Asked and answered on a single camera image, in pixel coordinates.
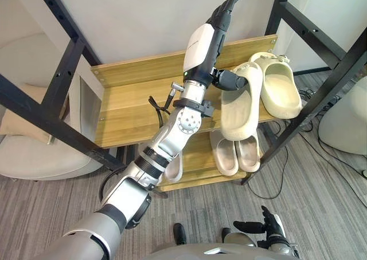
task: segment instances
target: metal bar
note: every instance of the metal bar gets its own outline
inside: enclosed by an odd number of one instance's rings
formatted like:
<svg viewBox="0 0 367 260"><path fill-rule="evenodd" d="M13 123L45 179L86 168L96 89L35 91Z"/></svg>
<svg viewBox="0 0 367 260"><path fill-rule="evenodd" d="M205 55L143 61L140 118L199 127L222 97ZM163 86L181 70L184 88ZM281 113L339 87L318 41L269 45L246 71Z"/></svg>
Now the metal bar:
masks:
<svg viewBox="0 0 367 260"><path fill-rule="evenodd" d="M271 130L271 128L269 127L269 125L267 123L261 123L260 129L262 130L268 145L271 146L272 144L274 144L276 141L276 136L274 132Z"/></svg>
<svg viewBox="0 0 367 260"><path fill-rule="evenodd" d="M0 74L0 103L55 138L93 158L107 168L115 170L122 164L108 150L84 137L78 131L50 113L47 109L17 88Z"/></svg>
<svg viewBox="0 0 367 260"><path fill-rule="evenodd" d="M343 59L345 51L292 4L281 2L275 9L330 68L334 69Z"/></svg>
<svg viewBox="0 0 367 260"><path fill-rule="evenodd" d="M291 120L291 124L283 131L273 145L265 152L260 160L260 168L244 184L251 180L264 165L273 158L298 132L317 115L335 94L354 76L358 70L367 63L367 29L353 44L339 65L333 70L329 78L317 90L316 94L308 101L300 114Z"/></svg>
<svg viewBox="0 0 367 260"><path fill-rule="evenodd" d="M56 17L58 22L64 28L66 33L70 38L79 38L85 45L83 50L83 56L87 59L90 65L99 65L101 61L98 56L94 53L92 47L88 44L88 41L83 36L82 32L79 30L75 24L72 17L69 15L67 9L63 5L61 0L44 0L48 8L50 8L53 15Z"/></svg>
<svg viewBox="0 0 367 260"><path fill-rule="evenodd" d="M280 20L282 17L276 12L277 5L279 2L285 2L287 0L274 0L273 7L270 12L268 25L266 27L265 35L273 35L278 30Z"/></svg>
<svg viewBox="0 0 367 260"><path fill-rule="evenodd" d="M84 43L80 39L76 42L73 39L70 40L42 100L42 106L56 116L60 114L65 103L83 49Z"/></svg>

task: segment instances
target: black cable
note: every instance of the black cable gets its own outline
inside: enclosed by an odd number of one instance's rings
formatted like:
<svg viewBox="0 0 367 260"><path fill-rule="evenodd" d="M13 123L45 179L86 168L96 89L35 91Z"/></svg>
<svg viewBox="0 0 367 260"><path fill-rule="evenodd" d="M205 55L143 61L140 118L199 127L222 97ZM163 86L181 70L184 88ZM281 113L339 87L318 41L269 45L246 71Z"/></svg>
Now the black cable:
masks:
<svg viewBox="0 0 367 260"><path fill-rule="evenodd" d="M286 149L286 160L284 162L284 166L283 166L283 171L282 171L282 181L280 183L280 188L279 188L279 191L276 193L276 195L274 196L270 196L270 197L262 197L260 196L259 194L257 194L256 192L254 192L250 186L250 182L247 182L247 185L248 185L248 188L250 189L250 191L257 197L261 198L261 199L264 199L264 200L273 200L275 198L277 198L280 193L282 192L282 189L283 189L283 182L284 182L284 172L286 170L286 165L287 165L287 162L288 162L288 157L289 157L289 153L288 153L288 148L287 146L284 146L284 148Z"/></svg>
<svg viewBox="0 0 367 260"><path fill-rule="evenodd" d="M324 150L326 154L328 154L329 156L333 157L335 160L340 161L341 163L345 164L346 166L350 167L350 168L351 168L351 169L353 169L353 170L354 170L354 171L355 171L359 176L362 176L362 175L359 173L359 171L358 171L358 170L356 170L354 167L352 167L350 164L348 164L347 162L345 162L345 161L343 161L343 160L339 159L338 157L334 156L334 155L333 155L333 154L331 154L329 151L327 151L327 150L322 146L322 144L321 144L321 143L323 143L323 144L325 144L325 143L320 139L320 137L317 139L317 141L318 141L318 143L319 143L320 147L322 148L322 150Z"/></svg>
<svg viewBox="0 0 367 260"><path fill-rule="evenodd" d="M311 128L310 129L303 129L302 128L302 132L311 132L313 129L314 129L314 123L312 122L312 120L309 121L309 124L311 125Z"/></svg>
<svg viewBox="0 0 367 260"><path fill-rule="evenodd" d="M277 121L272 121L272 122L273 123L276 123L278 125L278 127L279 127L279 130L276 133L274 133L274 135L276 136L276 135L278 135L280 133L280 131L282 130L282 127L280 126L280 124Z"/></svg>
<svg viewBox="0 0 367 260"><path fill-rule="evenodd" d="M114 175L116 175L116 174L118 174L118 173L123 172L123 171L126 169L126 167L127 167L127 166L124 164L123 166L121 166L121 167L117 168L116 170L112 171L111 173L109 173L109 174L108 174L108 175L103 179L102 184L99 186L99 191L98 191L98 197L99 197L100 202L102 202L102 200L103 200L104 187L105 187L105 185L107 184L108 180L109 180L112 176L114 176Z"/></svg>
<svg viewBox="0 0 367 260"><path fill-rule="evenodd" d="M152 96L149 96L148 102L155 108L155 111L158 115L159 128L161 128L163 126L163 117L161 111L166 112L168 115L170 115L170 112L166 108L160 107Z"/></svg>
<svg viewBox="0 0 367 260"><path fill-rule="evenodd" d="M355 194L355 196L358 198L358 200L361 202L361 204L367 208L367 204L365 202L363 202L363 200L358 196L358 194L356 193L356 191L354 190L354 188L352 187L352 185L348 182L348 180L341 174L341 172L333 165L331 164L328 160L326 160L326 158L324 156L322 156L317 150L316 148L314 148L314 146L301 134L300 136L305 140L305 142L316 152L317 155L319 155L324 161L326 161L329 165L331 165L331 167L340 175L341 178L343 178L343 180L347 183L347 185L350 187L350 189L353 191L353 193Z"/></svg>

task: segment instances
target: robotic hand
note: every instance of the robotic hand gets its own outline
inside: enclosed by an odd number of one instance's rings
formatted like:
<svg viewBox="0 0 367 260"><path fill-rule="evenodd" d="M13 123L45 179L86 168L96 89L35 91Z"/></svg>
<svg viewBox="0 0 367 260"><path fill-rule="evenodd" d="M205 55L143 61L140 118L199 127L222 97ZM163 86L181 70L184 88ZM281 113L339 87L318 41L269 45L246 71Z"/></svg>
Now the robotic hand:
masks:
<svg viewBox="0 0 367 260"><path fill-rule="evenodd" d="M244 78L214 68L237 1L226 0L192 34L183 63L184 85L172 84L166 104L168 107L174 93L180 91L181 97L173 102L175 110L140 157L123 171L120 182L103 199L102 208L81 220L35 259L114 258L123 230L138 225L149 207L149 191L191 135L199 130L201 118L212 115L210 102L204 100L208 86L214 83L223 89L236 90L245 84ZM232 83L225 80L231 76Z"/></svg>
<svg viewBox="0 0 367 260"><path fill-rule="evenodd" d="M266 207L263 209L264 223L260 222L238 222L233 225L244 233L261 234L266 233L266 240L258 241L257 246L264 249L282 253L299 258L295 244L290 244L284 233L283 223L277 214L272 214Z"/></svg>

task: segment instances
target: wooden shelf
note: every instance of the wooden shelf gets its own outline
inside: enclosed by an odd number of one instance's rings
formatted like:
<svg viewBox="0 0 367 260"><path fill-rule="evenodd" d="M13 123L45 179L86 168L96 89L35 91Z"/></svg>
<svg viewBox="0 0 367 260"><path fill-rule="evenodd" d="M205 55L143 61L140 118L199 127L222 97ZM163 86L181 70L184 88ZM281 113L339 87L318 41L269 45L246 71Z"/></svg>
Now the wooden shelf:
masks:
<svg viewBox="0 0 367 260"><path fill-rule="evenodd" d="M257 52L271 52L276 39L276 35L270 35L228 43L223 47L216 67L232 69L248 61ZM185 52L181 51L92 67L92 72L105 87L95 143L103 148L110 148L150 140L159 127L157 113L148 103L148 98L153 96L160 106L165 103L171 83L182 83L184 56ZM183 150L181 180L178 183L164 180L158 187L161 191L247 176L244 171L233 176L224 176L216 168L207 131L220 128L220 96L221 91L213 86L206 91L205 99L210 100L215 108L213 117L202 119L199 133L190 138ZM274 119L261 101L259 111L259 122Z"/></svg>
<svg viewBox="0 0 367 260"><path fill-rule="evenodd" d="M256 52L274 47L276 35L251 38L224 46L218 58L218 68L232 69ZM153 96L163 105L170 92L170 84L182 83L184 54L174 53L142 58L92 68L105 86L95 143L103 148L118 147L150 140L158 130L155 109L148 103ZM205 99L216 109L212 118L204 118L200 132L220 128L221 91L209 87ZM260 102L260 122L274 119Z"/></svg>
<svg viewBox="0 0 367 260"><path fill-rule="evenodd" d="M209 132L195 134L190 138L182 153L182 165L183 173L180 181L178 183L169 183L163 179L158 186L160 191L231 181L247 176L247 173L244 171L238 171L233 176L220 174L212 154Z"/></svg>

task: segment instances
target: shoe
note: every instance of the shoe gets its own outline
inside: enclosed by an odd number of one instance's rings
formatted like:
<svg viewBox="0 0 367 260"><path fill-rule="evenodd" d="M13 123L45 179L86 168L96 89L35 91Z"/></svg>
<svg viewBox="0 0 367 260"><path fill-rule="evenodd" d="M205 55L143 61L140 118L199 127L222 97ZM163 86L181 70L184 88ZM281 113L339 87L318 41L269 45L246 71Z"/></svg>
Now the shoe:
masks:
<svg viewBox="0 0 367 260"><path fill-rule="evenodd" d="M248 84L237 91L222 91L221 132L227 140L240 141L256 131L263 72L254 62L245 62L232 72L246 78Z"/></svg>
<svg viewBox="0 0 367 260"><path fill-rule="evenodd" d="M186 244L186 233L184 226L180 223L176 223L173 226L173 237L176 242L176 245L185 245Z"/></svg>
<svg viewBox="0 0 367 260"><path fill-rule="evenodd" d="M220 173L232 176L239 170L235 142L226 140L219 130L209 133L214 160Z"/></svg>
<svg viewBox="0 0 367 260"><path fill-rule="evenodd" d="M297 117L302 104L288 64L289 59L286 56L259 52L252 55L249 61L257 63L263 71L261 99L266 110L280 119Z"/></svg>
<svg viewBox="0 0 367 260"><path fill-rule="evenodd" d="M232 230L229 227L224 227L222 229L222 243L224 243L224 238L230 234L232 232Z"/></svg>
<svg viewBox="0 0 367 260"><path fill-rule="evenodd" d="M239 167L246 172L255 172L260 167L260 149L257 132L242 141L235 141Z"/></svg>

